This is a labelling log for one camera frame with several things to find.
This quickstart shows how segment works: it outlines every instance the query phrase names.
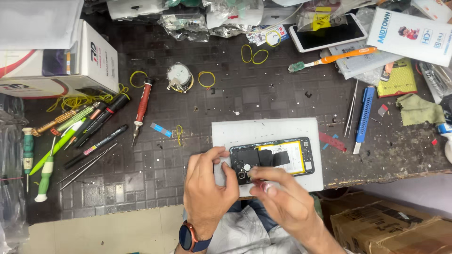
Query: jeans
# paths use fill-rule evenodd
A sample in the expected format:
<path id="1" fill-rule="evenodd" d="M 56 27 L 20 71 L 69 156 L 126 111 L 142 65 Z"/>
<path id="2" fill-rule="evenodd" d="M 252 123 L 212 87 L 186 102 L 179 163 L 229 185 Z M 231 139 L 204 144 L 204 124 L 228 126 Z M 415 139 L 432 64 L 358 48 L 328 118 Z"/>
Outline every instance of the jeans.
<path id="1" fill-rule="evenodd" d="M 250 206 L 254 212 L 257 214 L 257 217 L 262 222 L 262 225 L 264 226 L 265 230 L 267 232 L 270 231 L 270 229 L 276 227 L 278 223 L 276 223 L 268 214 L 267 210 L 265 210 L 264 205 L 261 201 L 258 199 L 249 199 L 249 200 L 242 200 L 242 201 L 236 201 L 232 204 L 232 206 L 227 210 L 227 212 L 241 212 L 243 208 L 246 206 Z M 184 214 L 182 215 L 183 221 L 187 220 L 187 212 L 184 208 Z"/>

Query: hand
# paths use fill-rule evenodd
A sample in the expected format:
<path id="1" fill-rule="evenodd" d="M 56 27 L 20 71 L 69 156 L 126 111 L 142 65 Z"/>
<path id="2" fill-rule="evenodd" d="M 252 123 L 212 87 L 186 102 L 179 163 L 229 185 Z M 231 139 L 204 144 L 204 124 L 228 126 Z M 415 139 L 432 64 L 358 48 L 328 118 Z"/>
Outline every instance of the hand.
<path id="1" fill-rule="evenodd" d="M 314 199 L 290 174 L 278 168 L 253 168 L 250 175 L 281 185 L 281 189 L 268 188 L 267 193 L 254 186 L 250 194 L 255 195 L 271 218 L 302 243 L 309 253 L 345 253 L 317 215 Z"/>
<path id="2" fill-rule="evenodd" d="M 226 162 L 221 165 L 226 175 L 226 186 L 215 184 L 213 164 L 220 163 L 220 157 L 227 156 L 229 152 L 224 146 L 216 146 L 204 154 L 192 155 L 188 161 L 184 206 L 187 222 L 193 225 L 198 240 L 212 237 L 223 215 L 239 198 L 235 171 Z"/>

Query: open smartphone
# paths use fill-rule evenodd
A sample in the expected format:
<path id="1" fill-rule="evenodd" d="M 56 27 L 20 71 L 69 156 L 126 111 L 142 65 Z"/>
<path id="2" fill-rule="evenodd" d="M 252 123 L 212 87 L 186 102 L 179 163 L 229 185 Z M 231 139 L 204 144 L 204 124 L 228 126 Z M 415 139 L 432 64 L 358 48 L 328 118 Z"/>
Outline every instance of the open smartphone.
<path id="1" fill-rule="evenodd" d="M 344 17 L 347 19 L 346 24 L 317 31 L 297 32 L 297 26 L 289 27 L 290 36 L 297 50 L 304 53 L 367 38 L 367 32 L 354 14 L 346 14 Z"/>
<path id="2" fill-rule="evenodd" d="M 308 137 L 233 146 L 229 152 L 239 185 L 252 183 L 248 172 L 254 166 L 282 168 L 293 176 L 312 174 L 315 170 Z"/>

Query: blue utility knife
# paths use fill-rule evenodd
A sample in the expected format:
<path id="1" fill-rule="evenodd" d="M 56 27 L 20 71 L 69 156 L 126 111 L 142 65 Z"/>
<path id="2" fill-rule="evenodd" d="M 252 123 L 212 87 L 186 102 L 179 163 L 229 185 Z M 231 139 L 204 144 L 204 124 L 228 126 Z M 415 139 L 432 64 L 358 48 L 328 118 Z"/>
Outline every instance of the blue utility knife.
<path id="1" fill-rule="evenodd" d="M 359 153 L 361 148 L 361 143 L 364 142 L 366 137 L 367 122 L 370 116 L 370 107 L 372 106 L 373 94 L 375 93 L 375 87 L 368 86 L 364 90 L 363 96 L 363 108 L 361 110 L 361 117 L 359 118 L 358 132 L 356 133 L 356 143 L 355 149 L 353 149 L 353 154 Z"/>

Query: dark tiled desk surface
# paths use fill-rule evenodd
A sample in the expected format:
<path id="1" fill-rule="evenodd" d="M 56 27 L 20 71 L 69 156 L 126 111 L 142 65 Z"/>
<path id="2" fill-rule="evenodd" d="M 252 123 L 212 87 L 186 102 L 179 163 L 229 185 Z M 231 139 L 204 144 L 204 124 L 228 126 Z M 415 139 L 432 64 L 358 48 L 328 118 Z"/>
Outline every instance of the dark tiled desk surface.
<path id="1" fill-rule="evenodd" d="M 290 39 L 276 48 L 251 45 L 254 52 L 258 49 L 269 51 L 266 62 L 258 66 L 241 60 L 240 48 L 248 43 L 244 35 L 229 39 L 210 37 L 208 43 L 177 42 L 159 26 L 111 25 L 108 21 L 93 26 L 109 36 L 110 43 L 119 53 L 121 83 L 128 85 L 129 76 L 136 70 L 157 78 L 144 125 L 136 146 L 131 148 L 133 121 L 142 93 L 142 89 L 131 87 L 128 94 L 132 101 L 85 144 L 89 147 L 119 126 L 129 125 L 115 141 L 118 145 L 78 179 L 94 184 L 73 183 L 59 192 L 62 185 L 55 183 L 78 168 L 74 166 L 65 171 L 62 165 L 80 151 L 58 152 L 47 201 L 36 203 L 33 200 L 38 191 L 33 182 L 39 182 L 41 176 L 38 173 L 30 177 L 27 197 L 30 223 L 182 204 L 188 158 L 211 147 L 211 122 L 217 121 L 317 117 L 319 130 L 331 136 L 337 134 L 348 149 L 345 153 L 331 146 L 321 150 L 325 188 L 424 176 L 450 169 L 443 151 L 445 140 L 428 123 L 403 127 L 400 112 L 394 105 L 395 97 L 374 98 L 372 116 L 383 125 L 370 121 L 360 154 L 352 155 L 354 134 L 343 138 L 343 132 L 355 81 L 344 80 L 333 64 L 289 74 L 288 64 L 319 59 L 317 51 L 298 53 Z M 197 80 L 187 94 L 168 91 L 166 68 L 176 62 L 187 65 L 195 79 L 200 71 L 213 72 L 217 80 L 215 94 L 206 91 Z M 432 101 L 422 77 L 417 73 L 415 76 L 419 95 Z M 203 78 L 208 84 L 208 77 Z M 135 79 L 136 84 L 142 81 L 139 76 Z M 362 98 L 365 86 L 360 83 L 358 100 Z M 313 95 L 307 98 L 305 92 Z M 53 103 L 54 100 L 48 99 L 26 101 L 30 126 L 43 125 L 60 114 L 59 109 L 45 112 Z M 382 104 L 388 106 L 391 115 L 383 118 L 377 115 Z M 357 127 L 360 109 L 361 104 L 357 103 L 353 129 Z M 150 128 L 152 122 L 172 130 L 173 136 L 168 138 L 154 131 Z M 178 145 L 175 134 L 178 124 L 184 128 L 183 146 Z M 434 138 L 439 141 L 436 146 L 431 144 Z M 48 132 L 35 138 L 36 161 L 50 149 L 51 140 Z"/>

